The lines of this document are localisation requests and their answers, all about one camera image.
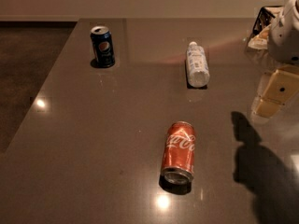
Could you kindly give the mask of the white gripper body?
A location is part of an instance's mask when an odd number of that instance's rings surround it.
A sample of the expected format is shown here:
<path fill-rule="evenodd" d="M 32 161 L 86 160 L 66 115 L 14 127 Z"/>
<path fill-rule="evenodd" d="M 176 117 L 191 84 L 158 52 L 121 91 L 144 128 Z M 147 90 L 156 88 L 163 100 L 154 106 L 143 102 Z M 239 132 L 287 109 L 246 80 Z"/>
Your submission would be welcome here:
<path fill-rule="evenodd" d="M 273 20 L 268 36 L 268 52 L 280 63 L 299 64 L 297 11 L 281 11 Z"/>

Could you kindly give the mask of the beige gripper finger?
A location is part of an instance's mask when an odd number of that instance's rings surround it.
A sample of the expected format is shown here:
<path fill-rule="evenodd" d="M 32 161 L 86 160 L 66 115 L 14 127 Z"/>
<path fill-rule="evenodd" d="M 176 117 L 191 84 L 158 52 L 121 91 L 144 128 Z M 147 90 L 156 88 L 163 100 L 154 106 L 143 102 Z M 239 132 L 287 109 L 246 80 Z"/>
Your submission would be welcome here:
<path fill-rule="evenodd" d="M 283 65 L 273 72 L 265 72 L 260 80 L 252 113 L 262 118 L 273 117 L 299 92 L 299 67 Z"/>

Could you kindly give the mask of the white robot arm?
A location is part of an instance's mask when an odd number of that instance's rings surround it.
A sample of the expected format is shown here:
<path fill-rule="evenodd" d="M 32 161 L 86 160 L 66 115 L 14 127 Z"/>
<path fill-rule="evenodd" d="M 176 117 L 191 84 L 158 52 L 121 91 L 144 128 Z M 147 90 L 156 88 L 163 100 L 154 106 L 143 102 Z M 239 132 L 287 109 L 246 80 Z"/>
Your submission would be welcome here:
<path fill-rule="evenodd" d="M 261 79 L 252 105 L 257 116 L 274 116 L 299 92 L 299 0 L 284 6 L 262 7 L 253 26 L 248 47 L 263 50 L 274 62 L 273 72 Z"/>

